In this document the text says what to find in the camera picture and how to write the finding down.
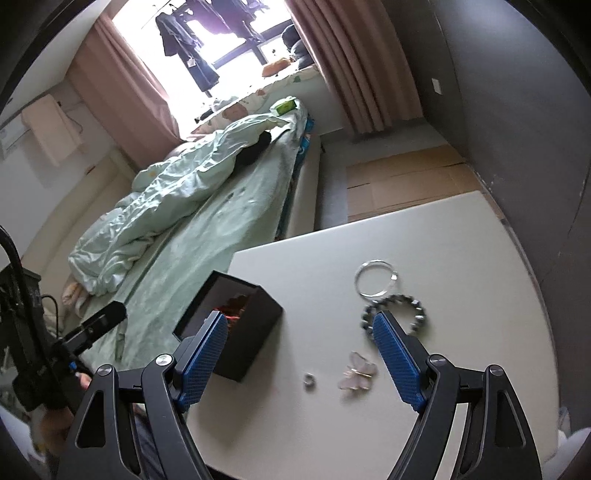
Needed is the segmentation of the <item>left hand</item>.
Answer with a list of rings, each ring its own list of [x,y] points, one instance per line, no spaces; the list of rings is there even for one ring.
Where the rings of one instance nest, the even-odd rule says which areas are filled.
[[[69,407],[47,409],[40,406],[31,413],[31,438],[35,449],[59,457],[74,421]]]

